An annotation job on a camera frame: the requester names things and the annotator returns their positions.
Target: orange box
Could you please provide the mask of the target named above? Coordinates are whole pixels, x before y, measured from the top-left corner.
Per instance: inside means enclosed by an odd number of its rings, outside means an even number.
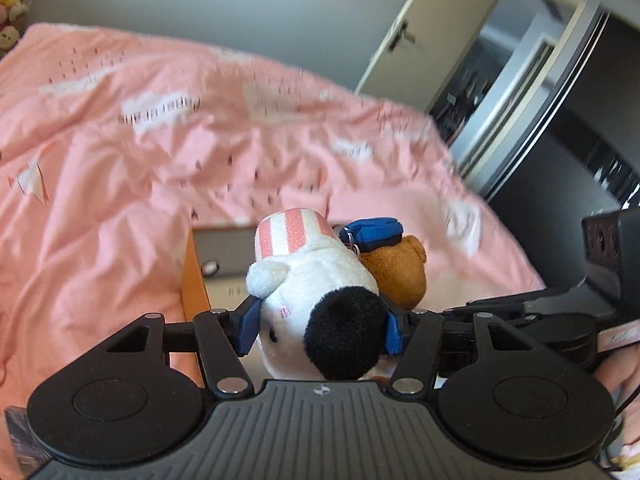
[[[254,262],[254,237],[255,227],[190,231],[181,288],[187,321],[210,308],[234,310],[248,296],[244,280]],[[203,278],[203,264],[213,260],[218,272]]]
[[[192,321],[196,314],[210,309],[209,297],[207,296],[207,289],[202,279],[200,262],[193,240],[193,230],[189,231],[187,240],[180,296],[182,298],[182,309],[184,310],[184,319],[186,321]]]

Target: pink bedspread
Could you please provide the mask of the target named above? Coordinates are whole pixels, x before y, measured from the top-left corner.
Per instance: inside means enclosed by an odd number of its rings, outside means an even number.
[[[247,224],[292,206],[335,222],[395,216],[427,248],[434,310],[542,286],[452,174],[430,118],[302,70],[42,24],[0,63],[0,110],[0,409],[24,406],[142,313],[181,320],[191,224]],[[473,256],[447,238],[451,201],[478,208]],[[9,480],[17,470],[0,433]]]

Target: white plush ear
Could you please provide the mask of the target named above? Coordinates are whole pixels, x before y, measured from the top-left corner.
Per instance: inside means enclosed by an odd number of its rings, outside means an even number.
[[[255,262],[246,275],[246,290],[264,300],[284,282],[288,273],[289,266],[282,262],[267,259]]]

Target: brown teddy bear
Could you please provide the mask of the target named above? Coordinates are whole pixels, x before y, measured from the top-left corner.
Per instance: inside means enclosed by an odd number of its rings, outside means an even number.
[[[427,291],[427,253],[420,240],[408,235],[394,246],[362,253],[360,261],[378,282],[380,293],[404,311],[413,310]]]

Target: metal bolt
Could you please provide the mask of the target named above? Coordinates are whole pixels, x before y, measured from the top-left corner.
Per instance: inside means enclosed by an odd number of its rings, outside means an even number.
[[[224,394],[236,395],[244,392],[249,387],[249,383],[242,377],[226,377],[220,379],[216,386]]]
[[[219,270],[220,264],[216,260],[209,260],[208,262],[204,262],[202,264],[202,267],[200,267],[200,271],[205,278],[210,278]]]
[[[404,377],[402,379],[395,380],[391,386],[399,394],[405,395],[417,394],[424,388],[424,384],[422,384],[421,380],[414,379],[412,377]]]

